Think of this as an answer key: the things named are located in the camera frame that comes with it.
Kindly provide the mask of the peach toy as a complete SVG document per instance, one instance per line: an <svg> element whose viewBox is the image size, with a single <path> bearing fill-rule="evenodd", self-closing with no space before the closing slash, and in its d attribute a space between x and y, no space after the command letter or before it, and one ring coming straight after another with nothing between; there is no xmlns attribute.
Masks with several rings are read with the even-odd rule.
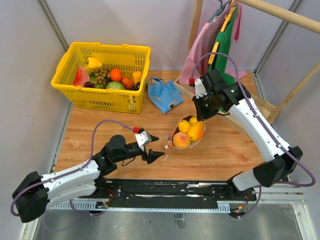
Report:
<svg viewBox="0 0 320 240"><path fill-rule="evenodd" d="M180 148L180 149L186 149L191 144L191 141L189 140L188 135L184 132L176 133L173 136L172 142L176 148Z"/></svg>

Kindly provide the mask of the clear zip top bag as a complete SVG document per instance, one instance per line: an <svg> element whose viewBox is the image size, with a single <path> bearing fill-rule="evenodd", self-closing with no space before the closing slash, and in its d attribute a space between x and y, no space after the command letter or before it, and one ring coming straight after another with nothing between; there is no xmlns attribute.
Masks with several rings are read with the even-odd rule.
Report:
<svg viewBox="0 0 320 240"><path fill-rule="evenodd" d="M165 149L185 150L200 143L206 130L202 120L197 120L196 112L187 113L167 135Z"/></svg>

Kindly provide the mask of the orange yellow mango toy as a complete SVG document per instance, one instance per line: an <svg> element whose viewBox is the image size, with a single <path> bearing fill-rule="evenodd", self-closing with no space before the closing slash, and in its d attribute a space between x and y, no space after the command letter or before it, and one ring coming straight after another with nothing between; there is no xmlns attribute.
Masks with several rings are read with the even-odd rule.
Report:
<svg viewBox="0 0 320 240"><path fill-rule="evenodd" d="M196 142L200 140L204 133L204 123L202 121L197 121L191 125L187 132L187 137L190 141Z"/></svg>

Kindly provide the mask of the yellow lemon toy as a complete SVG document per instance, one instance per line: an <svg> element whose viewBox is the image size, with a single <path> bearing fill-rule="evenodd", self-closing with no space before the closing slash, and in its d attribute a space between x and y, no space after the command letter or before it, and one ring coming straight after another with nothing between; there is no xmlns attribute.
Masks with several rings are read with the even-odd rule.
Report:
<svg viewBox="0 0 320 240"><path fill-rule="evenodd" d="M195 124L196 122L198 122L198 120L197 120L197 118L196 118L195 116L193 116L193 117L191 117L191 118L189 119L189 123L190 123L191 125Z"/></svg>

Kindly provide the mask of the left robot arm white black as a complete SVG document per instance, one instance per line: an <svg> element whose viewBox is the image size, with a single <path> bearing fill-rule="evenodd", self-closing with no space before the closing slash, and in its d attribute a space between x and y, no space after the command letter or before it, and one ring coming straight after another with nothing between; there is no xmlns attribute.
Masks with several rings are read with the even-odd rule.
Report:
<svg viewBox="0 0 320 240"><path fill-rule="evenodd" d="M12 193L11 214L28 223L59 203L78 197L101 198L107 193L105 176L117 169L118 162L141 157L151 164L164 155L146 148L159 140L157 136L142 128L134 133L132 143L120 134L112 136L100 152L74 167L43 175L29 173Z"/></svg>

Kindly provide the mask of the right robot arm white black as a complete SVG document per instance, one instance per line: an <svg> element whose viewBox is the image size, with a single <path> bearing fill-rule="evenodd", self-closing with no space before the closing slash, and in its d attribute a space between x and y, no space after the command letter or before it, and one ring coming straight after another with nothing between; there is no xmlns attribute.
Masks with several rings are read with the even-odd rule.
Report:
<svg viewBox="0 0 320 240"><path fill-rule="evenodd" d="M189 81L195 86L192 101L197 120L207 120L220 109L225 110L240 123L262 156L263 163L227 181L226 193L230 199L240 199L253 187L271 187L295 170L303 156L301 148L290 146L278 135L242 83L229 85L216 69Z"/></svg>

